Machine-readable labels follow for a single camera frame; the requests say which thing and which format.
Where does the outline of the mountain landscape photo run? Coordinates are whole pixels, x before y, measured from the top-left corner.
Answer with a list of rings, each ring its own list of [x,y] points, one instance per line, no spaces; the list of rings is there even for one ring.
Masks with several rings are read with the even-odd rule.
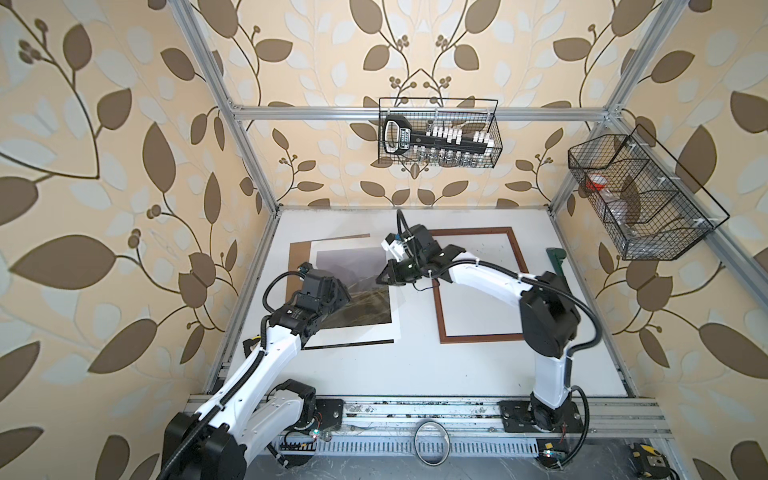
[[[314,265],[334,275],[347,288],[351,300],[323,323],[326,330],[390,324],[389,289],[377,283],[387,263],[384,250],[368,239],[321,244]]]

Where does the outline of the white passe-partout mat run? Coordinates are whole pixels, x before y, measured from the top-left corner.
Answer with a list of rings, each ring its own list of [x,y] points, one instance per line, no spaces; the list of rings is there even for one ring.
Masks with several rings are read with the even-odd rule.
[[[378,245],[381,247],[380,242],[378,240],[372,237],[369,237],[367,239],[370,242],[374,243],[375,245]],[[314,243],[313,246],[311,247],[309,262],[314,267],[316,267],[314,265],[316,250],[321,244],[325,244],[326,242],[331,242],[331,241],[324,240],[323,242]],[[390,324],[369,326],[369,327],[331,329],[331,330],[326,330],[322,328],[323,323],[325,322],[324,320],[320,326],[319,331],[316,334],[314,334],[311,337],[311,339],[307,342],[306,348],[307,349],[339,348],[339,347],[346,347],[346,346],[353,346],[353,345],[368,344],[371,342],[395,340],[399,337],[400,329],[399,329],[398,322],[393,317],[392,307],[391,307],[391,318],[392,318],[392,322]]]

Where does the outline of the brown wooden picture frame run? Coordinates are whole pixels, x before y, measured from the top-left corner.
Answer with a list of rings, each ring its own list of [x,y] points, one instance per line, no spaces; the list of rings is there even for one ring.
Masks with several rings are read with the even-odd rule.
[[[454,244],[512,271],[528,271],[514,231],[508,226],[435,229],[432,235],[443,247]],[[523,339],[518,306],[456,283],[435,282],[432,293],[442,344]]]

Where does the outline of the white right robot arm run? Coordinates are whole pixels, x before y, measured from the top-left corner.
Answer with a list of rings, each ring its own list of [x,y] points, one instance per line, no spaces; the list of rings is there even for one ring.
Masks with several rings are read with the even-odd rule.
[[[514,272],[462,247],[442,247],[421,224],[412,229],[399,224],[381,246],[389,259],[376,278],[380,285],[440,280],[471,287],[518,308],[523,340],[535,352],[529,422],[541,431],[555,431],[565,424],[574,390],[573,357],[597,346],[603,329],[561,276],[550,271],[539,276]]]

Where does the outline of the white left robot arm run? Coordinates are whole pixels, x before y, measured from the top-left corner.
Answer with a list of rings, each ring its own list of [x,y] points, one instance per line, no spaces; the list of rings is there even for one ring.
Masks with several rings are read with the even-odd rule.
[[[282,431],[313,423],[314,389],[275,381],[351,296],[338,278],[309,263],[294,274],[301,288],[281,307],[266,308],[244,362],[194,413],[178,413],[166,427],[159,478],[241,479]]]

